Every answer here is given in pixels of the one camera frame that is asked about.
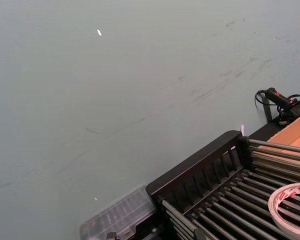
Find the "clear plastic box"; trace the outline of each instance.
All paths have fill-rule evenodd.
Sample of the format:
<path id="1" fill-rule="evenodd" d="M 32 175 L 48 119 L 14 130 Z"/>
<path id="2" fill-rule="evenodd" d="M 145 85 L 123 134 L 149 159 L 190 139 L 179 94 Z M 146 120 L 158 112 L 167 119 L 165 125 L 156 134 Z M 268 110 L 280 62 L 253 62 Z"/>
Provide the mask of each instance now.
<path id="1" fill-rule="evenodd" d="M 79 225 L 80 240 L 105 240 L 109 232 L 116 232 L 120 240 L 136 233 L 136 226 L 155 211 L 146 193 L 146 185 L 97 212 Z"/>

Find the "scuff mark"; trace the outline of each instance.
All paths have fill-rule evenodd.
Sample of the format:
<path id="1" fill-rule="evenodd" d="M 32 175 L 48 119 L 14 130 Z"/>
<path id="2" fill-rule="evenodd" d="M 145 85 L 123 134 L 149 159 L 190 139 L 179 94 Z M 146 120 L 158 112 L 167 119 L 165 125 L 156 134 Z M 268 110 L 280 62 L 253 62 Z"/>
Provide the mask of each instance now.
<path id="1" fill-rule="evenodd" d="M 220 35 L 220 33 L 215 32 L 215 33 L 212 33 L 212 34 L 210 35 L 210 37 L 214 38 L 214 37 L 217 37 L 217 36 L 219 36 L 219 35 Z"/>
<path id="2" fill-rule="evenodd" d="M 243 64 L 240 68 L 244 68 L 245 66 L 253 63 L 256 60 L 258 60 L 258 58 L 256 58 L 256 57 L 249 57 L 249 60 L 245 64 Z"/>
<path id="3" fill-rule="evenodd" d="M 165 110 L 166 110 L 166 111 L 169 111 L 169 110 L 171 110 L 174 106 L 175 106 L 175 104 L 172 103 L 172 104 L 170 104 Z"/>
<path id="4" fill-rule="evenodd" d="M 300 54 L 300 50 L 296 50 L 293 54 L 292 54 L 292 57 L 294 58 L 296 55 Z"/>
<path id="5" fill-rule="evenodd" d="M 282 40 L 282 39 L 286 39 L 286 36 L 275 36 L 274 40 Z"/>
<path id="6" fill-rule="evenodd" d="M 232 70 L 230 70 L 230 71 L 227 71 L 227 72 L 225 72 L 225 73 L 221 73 L 221 74 L 219 74 L 219 77 L 227 77 L 227 76 L 229 76 L 230 74 L 232 74 Z"/>
<path id="7" fill-rule="evenodd" d="M 200 93 L 197 89 L 193 89 L 191 92 L 190 92 L 190 96 L 193 96 L 193 95 L 196 95 Z"/>
<path id="8" fill-rule="evenodd" d="M 258 67 L 258 72 L 253 72 L 253 73 L 251 74 L 250 79 L 254 79 L 256 76 L 258 76 L 259 74 L 263 73 L 266 69 L 270 68 L 271 65 L 272 65 L 272 59 L 271 59 L 271 58 L 269 58 L 269 59 L 267 59 L 267 60 L 264 60 L 264 61 L 262 62 L 262 64 L 259 65 L 259 67 Z"/>
<path id="9" fill-rule="evenodd" d="M 239 71 L 237 74 L 234 75 L 234 77 L 237 79 L 239 78 L 245 71 L 242 70 L 242 71 Z"/>
<path id="10" fill-rule="evenodd" d="M 259 71 L 262 71 L 265 68 L 269 68 L 271 66 L 271 64 L 272 64 L 272 59 L 269 58 L 269 59 L 263 61 L 262 64 L 259 66 L 258 69 L 259 69 Z"/>
<path id="11" fill-rule="evenodd" d="M 88 132 L 94 133 L 94 134 L 101 134 L 101 132 L 93 131 L 90 128 L 87 128 L 87 127 L 85 128 L 85 130 L 87 130 Z"/>
<path id="12" fill-rule="evenodd" d="M 141 123 L 142 121 L 144 121 L 144 120 L 146 120 L 146 119 L 147 119 L 146 117 L 142 117 L 142 118 L 140 118 L 139 120 L 137 120 L 137 121 L 135 122 L 135 124 Z"/>
<path id="13" fill-rule="evenodd" d="M 233 21 L 231 21 L 231 22 L 228 22 L 226 25 L 225 25 L 225 27 L 226 28 L 231 28 L 234 24 L 235 24 L 235 20 L 233 20 Z"/>
<path id="14" fill-rule="evenodd" d="M 130 125 L 132 125 L 134 123 L 134 121 L 129 121 L 126 124 L 123 124 L 122 126 L 118 127 L 117 129 L 115 129 L 112 133 L 109 134 L 108 137 L 112 137 L 114 135 L 116 135 L 117 133 L 119 133 L 121 130 L 123 130 L 126 127 L 129 127 Z"/>
<path id="15" fill-rule="evenodd" d="M 228 78 L 225 79 L 224 82 L 222 82 L 221 84 L 218 85 L 215 92 L 218 93 L 218 92 L 224 90 L 229 83 L 230 83 L 229 79 Z"/>
<path id="16" fill-rule="evenodd" d="M 90 148 L 84 150 L 83 152 L 81 152 L 79 155 L 77 155 L 75 158 L 73 158 L 70 162 L 66 163 L 65 166 L 61 167 L 56 173 L 56 175 L 61 174 L 62 172 L 64 172 L 65 170 L 67 170 L 68 168 L 70 168 L 79 158 L 81 158 Z"/>
<path id="17" fill-rule="evenodd" d="M 23 178 L 25 178 L 26 176 L 28 176 L 29 174 L 33 173 L 33 172 L 36 171 L 36 170 L 37 170 L 37 168 L 35 167 L 35 168 L 33 168 L 33 169 L 31 169 L 31 170 L 25 172 L 24 174 L 22 174 L 22 175 L 20 176 L 20 179 L 22 180 Z"/>
<path id="18" fill-rule="evenodd" d="M 179 79 L 179 80 L 183 80 L 183 78 L 184 78 L 185 76 L 187 76 L 187 75 L 180 76 L 180 77 L 178 77 L 178 79 Z"/>
<path id="19" fill-rule="evenodd" d="M 11 182 L 11 181 L 6 182 L 6 183 L 3 183 L 3 184 L 0 185 L 0 189 L 2 189 L 2 188 L 4 188 L 4 187 L 7 187 L 7 186 L 10 186 L 10 185 L 12 185 L 12 184 L 14 184 L 14 182 Z"/>
<path id="20" fill-rule="evenodd" d="M 199 100 L 204 100 L 206 99 L 207 97 L 209 97 L 218 87 L 214 87 L 204 93 L 202 93 L 200 96 L 196 97 L 194 100 L 192 100 L 192 103 L 195 103 Z"/>

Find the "roll of tape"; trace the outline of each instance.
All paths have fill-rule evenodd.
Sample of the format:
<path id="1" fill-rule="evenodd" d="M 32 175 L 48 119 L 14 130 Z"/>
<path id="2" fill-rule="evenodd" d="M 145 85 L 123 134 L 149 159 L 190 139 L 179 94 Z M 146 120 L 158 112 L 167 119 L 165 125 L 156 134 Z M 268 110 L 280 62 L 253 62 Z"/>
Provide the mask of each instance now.
<path id="1" fill-rule="evenodd" d="M 289 184 L 274 191 L 268 201 L 268 207 L 275 224 L 286 234 L 300 240 L 300 227 L 285 220 L 278 213 L 279 204 L 286 198 L 300 194 L 300 183 Z"/>

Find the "cardboard box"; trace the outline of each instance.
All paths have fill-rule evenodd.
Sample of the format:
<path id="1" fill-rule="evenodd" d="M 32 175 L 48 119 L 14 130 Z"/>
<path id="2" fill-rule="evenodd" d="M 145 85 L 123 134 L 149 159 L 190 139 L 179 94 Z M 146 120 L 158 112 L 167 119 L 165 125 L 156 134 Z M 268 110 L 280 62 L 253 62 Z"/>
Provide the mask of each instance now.
<path id="1" fill-rule="evenodd" d="M 291 123 L 290 125 L 285 127 L 283 130 L 281 130 L 280 132 L 275 134 L 273 137 L 271 137 L 268 140 L 268 142 L 300 147 L 300 117 L 297 120 L 295 120 L 293 123 Z M 281 149 L 272 148 L 272 147 L 268 147 L 268 146 L 260 146 L 260 148 L 300 156 L 299 152 L 281 150 Z M 271 157 L 279 159 L 281 161 L 286 161 L 289 163 L 294 163 L 294 164 L 300 165 L 300 161 L 298 161 L 298 160 L 292 160 L 292 159 L 279 157 L 279 156 L 271 156 Z"/>

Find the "black device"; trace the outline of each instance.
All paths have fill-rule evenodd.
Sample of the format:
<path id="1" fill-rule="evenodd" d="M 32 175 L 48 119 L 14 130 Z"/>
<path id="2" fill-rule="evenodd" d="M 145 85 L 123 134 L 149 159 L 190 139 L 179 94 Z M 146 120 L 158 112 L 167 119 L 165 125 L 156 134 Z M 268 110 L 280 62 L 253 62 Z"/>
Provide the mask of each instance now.
<path id="1" fill-rule="evenodd" d="M 272 101 L 274 104 L 269 104 L 258 99 L 258 96 L 264 94 L 265 97 Z M 283 96 L 274 87 L 268 90 L 259 90 L 254 99 L 265 106 L 277 106 L 279 112 L 279 124 L 288 125 L 300 117 L 300 100 L 297 98 L 300 94 L 293 94 L 289 97 Z"/>
<path id="2" fill-rule="evenodd" d="M 296 153 L 299 147 L 224 133 L 146 187 L 167 232 L 164 239 L 293 240 L 272 220 L 268 199 L 276 189 L 300 182 L 300 165 L 276 158 L 300 161 Z M 300 195 L 284 204 L 281 216 L 300 226 Z M 197 230 L 204 234 L 196 236 Z"/>

